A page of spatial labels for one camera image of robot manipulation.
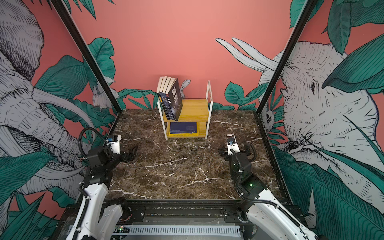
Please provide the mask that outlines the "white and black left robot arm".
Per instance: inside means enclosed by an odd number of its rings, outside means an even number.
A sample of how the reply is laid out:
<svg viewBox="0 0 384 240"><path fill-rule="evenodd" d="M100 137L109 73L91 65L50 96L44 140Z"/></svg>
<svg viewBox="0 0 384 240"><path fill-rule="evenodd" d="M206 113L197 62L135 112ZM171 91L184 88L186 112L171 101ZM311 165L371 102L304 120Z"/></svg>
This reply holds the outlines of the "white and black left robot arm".
<svg viewBox="0 0 384 240"><path fill-rule="evenodd" d="M113 170L121 162L133 161L137 150L138 146L135 146L127 153L117 152L112 145L106 145L88 152L90 169L79 186L83 200L67 240L109 240L118 222L131 219L133 210L123 197L110 201L104 209L102 207L111 186Z"/></svg>

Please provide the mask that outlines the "yellow cartoon cover book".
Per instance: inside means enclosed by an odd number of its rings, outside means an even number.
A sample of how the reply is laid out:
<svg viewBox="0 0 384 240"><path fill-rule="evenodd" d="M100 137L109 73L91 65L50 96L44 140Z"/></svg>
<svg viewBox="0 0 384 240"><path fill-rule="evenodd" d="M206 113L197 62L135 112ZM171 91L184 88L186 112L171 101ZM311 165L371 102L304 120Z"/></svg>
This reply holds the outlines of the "yellow cartoon cover book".
<svg viewBox="0 0 384 240"><path fill-rule="evenodd" d="M205 122L196 122L198 133L197 134L170 134L170 125L168 123L166 128L166 133L169 138L205 138L206 137L206 123Z"/></svg>

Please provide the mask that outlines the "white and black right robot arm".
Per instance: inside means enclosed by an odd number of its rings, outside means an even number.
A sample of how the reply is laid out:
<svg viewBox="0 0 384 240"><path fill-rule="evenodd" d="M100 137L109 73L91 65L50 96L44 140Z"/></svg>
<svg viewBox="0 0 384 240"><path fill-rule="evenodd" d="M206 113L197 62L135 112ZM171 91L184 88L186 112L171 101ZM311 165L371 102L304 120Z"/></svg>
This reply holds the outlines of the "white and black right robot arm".
<svg viewBox="0 0 384 240"><path fill-rule="evenodd" d="M231 179L243 200L238 210L238 219L251 222L261 228L273 240L325 240L301 223L285 208L256 175L252 173L250 155L256 155L254 147L241 150L234 136L219 154L229 162Z"/></svg>

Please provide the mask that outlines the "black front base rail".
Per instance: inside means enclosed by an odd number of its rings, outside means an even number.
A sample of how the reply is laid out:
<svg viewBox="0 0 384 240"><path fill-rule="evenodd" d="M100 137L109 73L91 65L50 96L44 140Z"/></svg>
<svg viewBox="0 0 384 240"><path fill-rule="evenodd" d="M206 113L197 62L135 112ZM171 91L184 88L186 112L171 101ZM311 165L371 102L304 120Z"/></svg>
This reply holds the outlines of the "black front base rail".
<svg viewBox="0 0 384 240"><path fill-rule="evenodd" d="M238 210L243 204L243 201L239 200L126 200L133 210L133 216L128 221L118 222L116 228L124 225L239 226L242 233L240 238L245 240L264 232L251 222L238 219ZM102 208L106 208L110 201L112 200L105 200ZM75 223L80 206L81 204L77 204L65 211L51 239L66 239ZM299 207L283 206L308 227ZM134 239L135 237L126 236L115 239ZM161 236L146 237L157 239Z"/></svg>

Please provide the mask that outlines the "purple book with old man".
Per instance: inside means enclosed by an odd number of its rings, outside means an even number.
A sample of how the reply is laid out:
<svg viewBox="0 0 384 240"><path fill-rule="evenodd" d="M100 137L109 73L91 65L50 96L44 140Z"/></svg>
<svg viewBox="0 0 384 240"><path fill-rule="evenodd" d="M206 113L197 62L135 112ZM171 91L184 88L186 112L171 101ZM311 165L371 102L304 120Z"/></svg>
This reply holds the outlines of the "purple book with old man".
<svg viewBox="0 0 384 240"><path fill-rule="evenodd" d="M162 82L161 82L161 85L160 85L159 93L160 93L160 96L161 96L161 99L162 99L162 103L164 105L164 110L165 110L167 119L168 120L173 120L173 114L171 112L171 108L170 108L170 104L169 104L169 101L168 101L168 97L166 95L166 89L168 87L168 83L170 82L170 80L171 80L171 77L168 77L168 76L162 77Z"/></svg>

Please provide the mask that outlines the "black left frame post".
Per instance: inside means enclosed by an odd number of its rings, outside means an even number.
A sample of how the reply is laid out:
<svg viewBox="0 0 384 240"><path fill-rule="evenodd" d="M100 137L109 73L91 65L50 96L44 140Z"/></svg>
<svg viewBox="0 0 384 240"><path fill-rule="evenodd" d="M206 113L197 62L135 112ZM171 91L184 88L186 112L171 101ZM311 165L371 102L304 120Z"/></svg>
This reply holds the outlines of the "black left frame post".
<svg viewBox="0 0 384 240"><path fill-rule="evenodd" d="M53 0L51 1L54 9L58 13L59 17L61 18L62 22L64 23L65 27L67 28L68 32L70 33L72 39L76 43L78 49L82 53L83 57L85 58L87 64L89 65L91 72L95 75L96 79L98 80L99 84L105 91L108 99L112 103L113 107L117 111L118 114L122 113L122 109L120 108L120 105L116 98L114 97L109 85L107 84L104 75L97 64L94 56L92 55L88 45L85 43L85 40L83 36L81 35L78 27L76 26L75 22L73 21L69 10L67 9L67 6L65 5L64 1L58 1Z"/></svg>

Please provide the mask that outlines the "dark purple book white strip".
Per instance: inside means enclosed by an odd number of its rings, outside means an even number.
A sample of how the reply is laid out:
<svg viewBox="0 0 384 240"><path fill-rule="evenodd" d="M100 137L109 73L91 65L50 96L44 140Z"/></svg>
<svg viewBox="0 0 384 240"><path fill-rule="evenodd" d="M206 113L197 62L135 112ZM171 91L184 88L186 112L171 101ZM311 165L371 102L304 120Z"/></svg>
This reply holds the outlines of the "dark purple book white strip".
<svg viewBox="0 0 384 240"><path fill-rule="evenodd" d="M173 86L171 87L171 89L169 91L169 97L171 100L172 112L173 112L174 118L175 118L174 121L177 122L179 120L179 117L180 117L180 114L182 111L182 107L183 107L181 90L180 90L178 78L176 78L176 81L174 82Z"/></svg>

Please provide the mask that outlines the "black right frame post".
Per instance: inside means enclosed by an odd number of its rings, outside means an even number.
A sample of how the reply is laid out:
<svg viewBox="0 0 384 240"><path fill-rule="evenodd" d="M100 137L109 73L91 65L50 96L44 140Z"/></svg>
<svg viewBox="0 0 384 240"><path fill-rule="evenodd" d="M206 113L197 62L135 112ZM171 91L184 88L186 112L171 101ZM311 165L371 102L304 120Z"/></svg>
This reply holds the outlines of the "black right frame post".
<svg viewBox="0 0 384 240"><path fill-rule="evenodd" d="M283 70L284 70L284 67L286 66L291 54L292 54L292 51L294 50L295 48L295 45L296 45L296 42L298 41L305 25L307 24L307 21L316 5L316 2L317 1L314 1L314 0L310 0L310 1L306 1L305 4L304 4L304 7L301 11L301 14L299 16L299 19L297 21L297 23L295 24L295 27L293 29L293 32L291 34L291 37L286 45L286 48L285 50L283 51L283 54L281 56L281 59L278 63L278 66L277 68L274 70L274 74L272 76L272 79L266 89L266 92L262 98L262 101L258 107L258 109L256 110L256 114L259 116L261 115L262 113L262 110L264 109L266 103L267 103L267 100L269 99L269 96L272 94L272 91L277 83L277 81L279 80Z"/></svg>

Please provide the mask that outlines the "dark brown standing book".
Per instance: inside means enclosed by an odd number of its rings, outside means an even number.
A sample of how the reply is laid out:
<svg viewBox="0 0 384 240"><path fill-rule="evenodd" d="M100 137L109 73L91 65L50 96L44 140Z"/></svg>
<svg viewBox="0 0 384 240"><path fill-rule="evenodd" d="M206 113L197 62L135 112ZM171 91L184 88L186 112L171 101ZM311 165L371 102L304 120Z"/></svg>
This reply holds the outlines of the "dark brown standing book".
<svg viewBox="0 0 384 240"><path fill-rule="evenodd" d="M167 101L164 101L164 98L163 98L163 95L164 95L163 94L163 86L164 86L163 83L164 83L164 77L160 77L159 78L159 82L158 82L158 86L157 86L157 95L158 95L158 98L159 98L159 102L161 104L161 108L164 111L165 116L166 116L166 118L168 120L169 116L168 116L167 108L166 108L166 105L165 105L165 103Z"/></svg>

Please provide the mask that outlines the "black frame post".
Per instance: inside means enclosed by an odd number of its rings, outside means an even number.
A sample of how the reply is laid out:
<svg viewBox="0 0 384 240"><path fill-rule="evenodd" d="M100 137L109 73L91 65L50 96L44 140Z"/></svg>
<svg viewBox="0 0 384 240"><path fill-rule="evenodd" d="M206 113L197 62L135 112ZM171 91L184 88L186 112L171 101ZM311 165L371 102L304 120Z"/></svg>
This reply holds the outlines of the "black frame post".
<svg viewBox="0 0 384 240"><path fill-rule="evenodd" d="M281 59L278 63L278 66L277 68L274 70L274 74L272 76L272 79L266 89L266 92L262 98L262 101L258 107L258 109L256 110L256 114L259 116L261 115L262 113L262 110L264 109L266 103L267 103L267 100L269 99L269 96L272 94L272 91L277 83L277 81L279 80L283 70L284 70L284 67L286 66L291 54L292 54L292 51L294 50L295 48L295 45L296 45L296 42L298 41L305 25L307 24L307 21L316 5L316 2L317 1L314 1L314 0L310 0L310 1L306 1L305 4L304 4L304 7L301 11L301 14L299 16L299 19L297 21L297 23L295 24L295 27L293 29L293 32L291 34L291 37L286 45L286 48L285 50L283 51L283 54L281 56Z"/></svg>
<svg viewBox="0 0 384 240"><path fill-rule="evenodd" d="M73 21L69 10L67 9L67 6L65 5L64 1L58 1L53 0L51 1L54 9L58 13L59 17L61 18L62 22L64 23L65 27L67 28L68 32L70 33L72 39L76 43L78 49L82 53L83 57L85 58L87 64L89 65L91 72L95 75L96 79L98 80L99 84L105 91L108 99L112 103L113 107L117 111L118 114L122 113L122 109L120 108L120 105L116 98L114 97L109 85L107 84L104 75L97 64L94 56L92 55L88 45L85 43L85 40L83 36L81 35L78 27L76 26L75 22Z"/></svg>

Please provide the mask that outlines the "white frame wooden bookshelf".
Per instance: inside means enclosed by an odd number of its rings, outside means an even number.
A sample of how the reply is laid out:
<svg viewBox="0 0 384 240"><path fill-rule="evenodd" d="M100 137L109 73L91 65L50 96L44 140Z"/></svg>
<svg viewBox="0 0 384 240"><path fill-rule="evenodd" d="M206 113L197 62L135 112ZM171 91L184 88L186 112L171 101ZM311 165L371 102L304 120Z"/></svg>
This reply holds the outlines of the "white frame wooden bookshelf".
<svg viewBox="0 0 384 240"><path fill-rule="evenodd" d="M213 94L211 82L208 81L207 84L207 92L205 99L184 99L183 100L183 108L181 111L181 115L179 117L180 122L205 122L206 123L206 137L208 138L211 115L213 110ZM164 130L165 139L167 140L169 137L166 133L166 128L168 123L174 122L173 120L167 120L164 111L161 108L161 104L159 102L159 98L157 97L157 105L160 113L162 126Z"/></svg>

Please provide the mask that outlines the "navy book with yellow label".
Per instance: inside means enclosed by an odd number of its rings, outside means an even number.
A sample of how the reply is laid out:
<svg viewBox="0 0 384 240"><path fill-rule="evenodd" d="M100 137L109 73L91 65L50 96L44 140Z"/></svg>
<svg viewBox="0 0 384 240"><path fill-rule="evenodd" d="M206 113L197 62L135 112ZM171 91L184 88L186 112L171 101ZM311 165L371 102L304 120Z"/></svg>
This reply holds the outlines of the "navy book with yellow label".
<svg viewBox="0 0 384 240"><path fill-rule="evenodd" d="M197 134L196 122L174 122L170 125L170 134Z"/></svg>

